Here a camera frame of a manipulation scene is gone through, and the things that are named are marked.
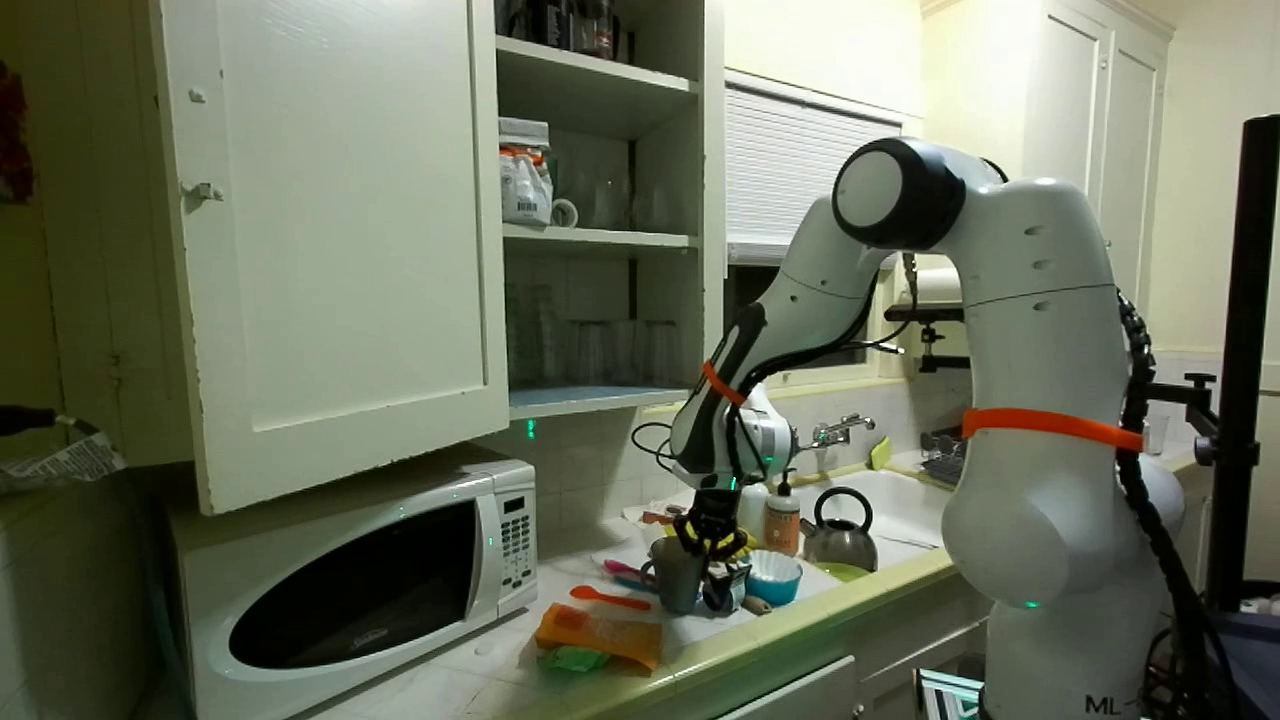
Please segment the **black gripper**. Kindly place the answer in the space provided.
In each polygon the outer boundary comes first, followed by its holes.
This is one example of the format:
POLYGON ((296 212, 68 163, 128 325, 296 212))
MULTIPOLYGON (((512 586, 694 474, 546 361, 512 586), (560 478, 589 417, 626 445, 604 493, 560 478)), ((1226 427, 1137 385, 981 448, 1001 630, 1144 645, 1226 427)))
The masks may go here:
POLYGON ((731 478, 705 478, 694 509, 681 516, 681 542, 705 558, 730 558, 746 548, 738 524, 742 488, 731 478))

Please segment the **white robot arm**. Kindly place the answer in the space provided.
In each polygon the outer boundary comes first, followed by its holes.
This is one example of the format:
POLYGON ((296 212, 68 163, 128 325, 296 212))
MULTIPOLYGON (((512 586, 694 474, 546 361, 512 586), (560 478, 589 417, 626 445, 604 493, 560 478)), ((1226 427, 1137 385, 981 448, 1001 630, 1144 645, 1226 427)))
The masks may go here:
POLYGON ((705 361, 668 448, 696 485, 684 534, 731 532, 749 390, 860 332, 891 250, 961 271, 971 409, 945 548, 988 613, 988 720, 1157 720, 1148 652, 1167 624, 1151 534, 1182 488, 1124 418, 1137 345, 1089 198, 1062 181, 908 137, 857 146, 801 220, 783 268, 705 361))

